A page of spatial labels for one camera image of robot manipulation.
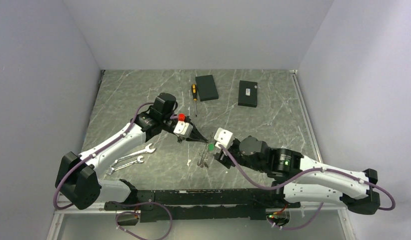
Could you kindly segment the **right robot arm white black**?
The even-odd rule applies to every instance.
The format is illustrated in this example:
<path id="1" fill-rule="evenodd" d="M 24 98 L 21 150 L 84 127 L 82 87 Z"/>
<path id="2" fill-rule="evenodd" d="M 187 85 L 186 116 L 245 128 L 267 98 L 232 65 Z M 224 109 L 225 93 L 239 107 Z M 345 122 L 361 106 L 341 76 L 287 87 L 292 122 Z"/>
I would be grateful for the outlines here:
<path id="1" fill-rule="evenodd" d="M 350 171 L 321 163 L 300 152 L 275 148 L 248 136 L 242 141 L 215 137 L 220 152 L 216 159 L 235 167 L 253 186 L 271 191 L 269 202 L 276 208 L 288 203 L 319 202 L 346 207 L 361 215 L 381 210 L 380 195 L 374 189 L 373 169 Z"/>

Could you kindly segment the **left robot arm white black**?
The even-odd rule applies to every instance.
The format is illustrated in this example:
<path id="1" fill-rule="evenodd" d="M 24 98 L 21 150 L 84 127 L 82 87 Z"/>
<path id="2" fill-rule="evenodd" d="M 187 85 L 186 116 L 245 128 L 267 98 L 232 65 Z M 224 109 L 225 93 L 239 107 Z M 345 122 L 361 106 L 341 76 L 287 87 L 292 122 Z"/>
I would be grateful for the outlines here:
<path id="1" fill-rule="evenodd" d="M 162 92 L 154 100 L 140 105 L 130 121 L 117 133 L 99 145 L 79 154 L 66 153 L 58 169 L 55 181 L 53 206 L 64 210 L 75 206 L 79 210 L 95 202 L 113 202 L 124 210 L 133 209 L 139 203 L 138 190 L 129 181 L 104 180 L 98 175 L 128 151 L 148 142 L 165 131 L 182 141 L 208 143 L 188 115 L 176 115 L 176 97 Z"/>

